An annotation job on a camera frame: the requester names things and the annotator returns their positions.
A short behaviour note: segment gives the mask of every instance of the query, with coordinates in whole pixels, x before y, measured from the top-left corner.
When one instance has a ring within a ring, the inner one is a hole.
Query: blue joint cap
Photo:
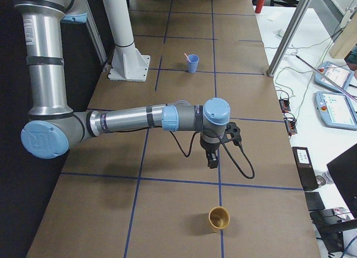
[[[61,22],[67,24],[83,24],[87,22],[87,13],[66,15],[62,18]]]
[[[28,152],[41,159],[53,159],[69,148],[68,139],[56,125],[34,120],[21,131],[21,141]]]
[[[212,98],[204,104],[203,115],[215,125],[226,125],[230,118],[230,106],[222,98]]]
[[[162,128],[172,132],[179,129],[179,113],[174,105],[165,106],[162,109]]]

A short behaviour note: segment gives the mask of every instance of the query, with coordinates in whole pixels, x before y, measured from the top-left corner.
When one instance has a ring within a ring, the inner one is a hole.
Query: straw
[[[189,57],[187,56],[187,54],[184,53],[184,55],[186,56],[187,61],[188,61],[188,62],[191,62],[191,60],[189,59]]]

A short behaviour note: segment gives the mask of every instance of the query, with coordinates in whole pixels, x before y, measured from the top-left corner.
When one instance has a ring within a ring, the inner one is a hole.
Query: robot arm
[[[74,113],[66,100],[60,22],[84,23],[85,0],[14,0],[14,4],[23,17],[33,96],[30,122],[22,129],[21,140],[34,156],[51,159],[102,133],[155,127],[200,133],[210,168],[218,166],[216,151],[220,144],[233,141],[241,147],[240,130],[229,123],[230,106],[219,98],[203,106],[181,101],[103,113]],[[133,43],[131,48],[137,54]]]
[[[103,133],[134,129],[162,128],[165,131],[195,131],[201,134],[200,144],[206,150],[208,166],[216,168],[216,151],[226,136],[230,106],[221,98],[212,98],[203,106],[188,103],[154,105],[116,111],[74,113],[67,118],[33,120],[21,131],[25,148],[39,158],[49,159],[64,154],[80,142]]]

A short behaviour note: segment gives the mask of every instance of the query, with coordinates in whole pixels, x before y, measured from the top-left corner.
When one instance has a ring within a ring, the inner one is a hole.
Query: cable
[[[320,44],[324,43],[325,41],[327,41],[327,40],[333,38],[337,33],[339,33],[340,31],[343,30],[343,29],[341,28],[341,29],[339,29],[339,30],[336,32],[336,29],[337,29],[337,28],[335,28],[334,34],[332,34],[330,37],[324,39],[322,42],[319,42],[319,43],[316,43],[316,44],[310,45],[310,46],[288,47],[288,49],[309,49],[309,48],[312,48],[312,47],[314,47],[314,46],[320,45]],[[278,47],[264,47],[264,48],[265,48],[265,49],[278,49]]]
[[[326,57],[326,55],[327,55],[327,52],[329,51],[329,48],[332,46],[332,44],[333,44],[333,42],[330,42],[330,43],[326,46],[325,50],[324,50],[323,53],[322,53],[322,56],[320,57],[320,59],[318,60],[318,62],[317,62],[317,64],[316,64],[316,66],[318,66],[319,64],[321,64],[321,63],[324,61],[324,59],[325,59],[325,57]],[[311,81],[312,81],[312,78],[313,78],[313,77],[311,77],[311,78],[309,79],[309,81],[308,81],[308,83],[307,83],[307,86],[306,86],[306,90],[305,90],[305,92],[303,93],[303,97],[302,97],[301,103],[300,103],[300,105],[297,107],[297,117],[296,117],[296,120],[297,120],[297,119],[299,118],[299,116],[300,116],[301,106],[302,106],[302,104],[303,104],[303,102],[304,102],[304,100],[305,100],[305,96],[306,96],[308,87],[309,87],[309,85],[310,85],[310,83],[311,83]]]
[[[150,127],[144,127],[144,128],[139,128],[139,129],[135,129],[135,130],[123,130],[123,131],[115,131],[114,133],[131,133],[131,132],[137,132],[137,131],[141,131],[141,130],[146,130],[149,129]]]
[[[289,96],[289,94],[286,92],[286,91],[284,91],[284,90],[275,90],[276,92],[283,92],[283,93],[285,93],[288,97],[287,97],[287,100],[289,101],[289,98],[290,98],[290,96]]]
[[[292,115],[292,117],[286,117],[285,114],[290,114]],[[285,112],[284,113],[284,120],[288,120],[290,127],[294,130],[297,126],[297,119],[295,118],[295,116],[291,113],[291,112]]]
[[[345,254],[347,253],[348,248],[351,246],[351,244],[357,239],[357,236],[355,236],[354,238],[352,238],[352,240],[350,241],[350,243],[348,243],[347,247],[345,248],[344,252],[341,255],[341,258],[343,258],[345,256]]]
[[[297,72],[297,73],[300,73],[300,74],[304,74],[304,73],[308,73],[308,72],[313,72],[313,71],[312,71],[312,70],[309,70],[309,71],[298,71],[298,70],[294,69],[293,67],[284,67],[281,71],[278,72],[277,77],[275,78],[274,83],[275,83],[276,85],[283,86],[283,87],[289,89],[289,90],[291,91],[291,94],[292,94],[292,95],[290,96],[290,98],[293,98],[293,97],[295,97],[294,91],[293,91],[289,86],[286,86],[286,85],[283,85],[283,84],[278,83],[279,75],[280,75],[280,73],[282,73],[285,69],[291,69],[291,70],[293,70],[293,71],[295,71],[295,72]]]
[[[180,151],[183,153],[183,155],[185,156],[185,158],[188,158],[190,155],[191,155],[191,151],[192,151],[192,145],[193,145],[193,142],[194,142],[194,138],[195,138],[195,135],[198,134],[199,132],[194,132],[194,134],[192,135],[192,138],[191,138],[191,143],[190,143],[190,148],[189,148],[189,152],[186,154],[182,148],[182,146],[180,145],[180,142],[177,140],[176,136],[174,135],[174,133],[172,131],[170,131],[170,134],[173,136],[173,138],[175,139]]]
[[[243,150],[243,146],[242,143],[239,142],[238,147],[240,148],[241,153],[243,154],[244,158],[247,160],[250,169],[252,170],[252,176],[248,176],[246,175],[242,169],[240,168],[240,166],[238,165],[238,163],[235,161],[235,159],[233,158],[232,154],[230,153],[230,151],[228,150],[227,146],[225,145],[225,143],[222,141],[222,138],[216,133],[215,130],[212,129],[204,129],[203,131],[209,131],[215,134],[215,136],[217,137],[217,139],[219,140],[219,142],[222,144],[224,150],[227,152],[227,155],[229,156],[229,158],[232,160],[232,162],[234,163],[234,165],[237,167],[238,171],[246,178],[246,179],[253,179],[255,177],[255,171],[253,168],[252,163],[250,162],[250,160],[248,159],[248,157],[245,155],[244,150]]]

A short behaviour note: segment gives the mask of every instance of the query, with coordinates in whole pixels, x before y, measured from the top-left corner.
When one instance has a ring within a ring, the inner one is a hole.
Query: white desk
[[[294,10],[295,8],[287,7],[263,7],[262,13],[257,14],[258,25],[265,47],[278,47],[281,37],[277,36],[277,31],[287,27]],[[269,20],[269,18],[273,15],[275,15],[275,19],[273,21]],[[329,38],[328,32],[325,30],[316,12],[310,8],[307,10],[291,44],[293,44],[294,47],[309,47],[316,43],[320,43],[327,38]],[[319,62],[322,53],[330,42],[331,40],[326,40],[322,44],[308,49],[298,49],[298,54],[313,66],[326,60],[332,61],[338,65],[345,64],[344,60],[332,59],[328,53],[325,59],[320,60]],[[266,48],[269,63],[272,61],[275,52],[276,49]],[[295,52],[295,50],[288,49],[287,54],[292,52]],[[298,71],[310,70],[296,57],[292,55],[285,55],[277,72],[275,73],[274,80],[276,80],[278,73],[287,66]],[[303,94],[311,75],[311,72],[299,74],[293,70],[285,69],[280,73],[277,79],[278,83],[284,84],[293,90],[295,97],[291,98],[290,107],[296,117],[297,108],[302,101]],[[354,79],[351,83],[356,85],[357,81]],[[289,89],[284,87],[282,89],[291,95],[291,91]],[[290,139],[292,147],[308,148],[315,174],[326,171],[326,164],[328,162],[357,143],[356,131],[327,128],[322,125],[313,104],[313,95],[317,91],[328,90],[315,85],[313,81],[311,81],[298,117],[298,133],[293,135]],[[357,95],[357,89],[353,89],[352,87],[348,88],[348,92],[353,95]],[[357,103],[353,102],[353,106],[355,110],[357,110]],[[323,186],[319,188],[318,191],[326,208],[347,208],[334,184]],[[323,243],[319,242],[319,245],[322,257],[327,257],[327,252]]]

